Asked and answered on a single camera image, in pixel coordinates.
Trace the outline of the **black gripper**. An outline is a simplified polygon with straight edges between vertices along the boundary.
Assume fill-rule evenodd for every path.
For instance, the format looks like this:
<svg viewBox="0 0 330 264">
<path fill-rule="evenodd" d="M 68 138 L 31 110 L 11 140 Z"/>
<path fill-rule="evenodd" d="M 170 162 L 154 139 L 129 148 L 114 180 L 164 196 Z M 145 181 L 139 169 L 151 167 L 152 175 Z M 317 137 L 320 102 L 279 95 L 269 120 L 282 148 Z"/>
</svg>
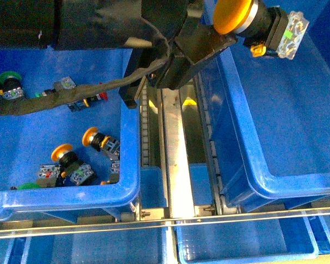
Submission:
<svg viewBox="0 0 330 264">
<path fill-rule="evenodd" d="M 215 59 L 222 51 L 237 43 L 234 33 L 221 35 L 212 25 L 204 25 L 201 18 L 187 16 L 177 36 L 170 41 L 172 48 L 169 61 L 160 69 L 147 74 L 151 87 L 156 89 L 177 90 L 184 86 L 209 62 Z M 131 70 L 146 66 L 154 58 L 154 52 L 143 49 L 133 50 L 126 69 L 126 75 Z M 119 89 L 119 95 L 125 105 L 134 109 L 140 92 L 143 77 Z"/>
</svg>

